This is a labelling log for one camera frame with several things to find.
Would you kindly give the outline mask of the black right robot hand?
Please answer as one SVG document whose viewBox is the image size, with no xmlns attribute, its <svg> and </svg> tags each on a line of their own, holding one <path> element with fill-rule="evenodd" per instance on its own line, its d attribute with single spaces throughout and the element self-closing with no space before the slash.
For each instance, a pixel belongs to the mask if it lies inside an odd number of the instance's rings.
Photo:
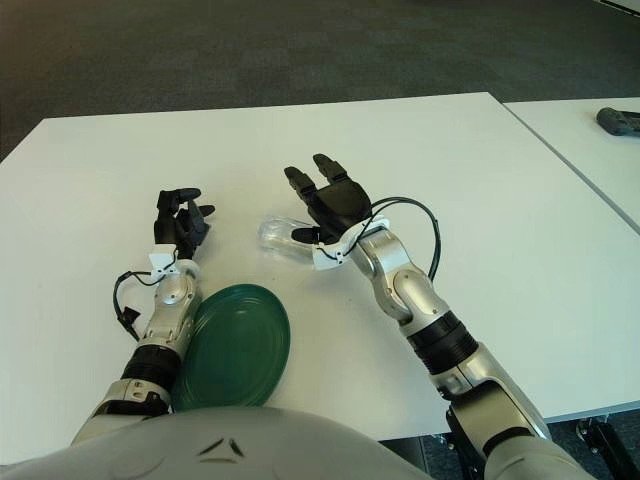
<svg viewBox="0 0 640 480">
<path fill-rule="evenodd" d="M 313 160 L 328 184 L 317 188 L 311 178 L 298 168 L 289 166 L 284 174 L 291 187 L 307 206 L 315 226 L 298 227 L 292 239 L 304 244 L 337 243 L 342 235 L 359 222 L 371 217 L 372 205 L 361 185 L 328 156 L 318 153 Z"/>
</svg>

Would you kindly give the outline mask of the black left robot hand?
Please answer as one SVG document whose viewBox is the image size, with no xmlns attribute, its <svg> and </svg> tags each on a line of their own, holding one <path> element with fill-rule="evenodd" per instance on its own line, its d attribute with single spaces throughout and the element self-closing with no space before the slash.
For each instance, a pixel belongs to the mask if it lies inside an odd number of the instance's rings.
<svg viewBox="0 0 640 480">
<path fill-rule="evenodd" d="M 210 225 L 205 221 L 215 212 L 214 205 L 198 205 L 198 188 L 161 190 L 154 222 L 156 244 L 173 244 L 178 259 L 192 259 L 206 238 Z"/>
</svg>

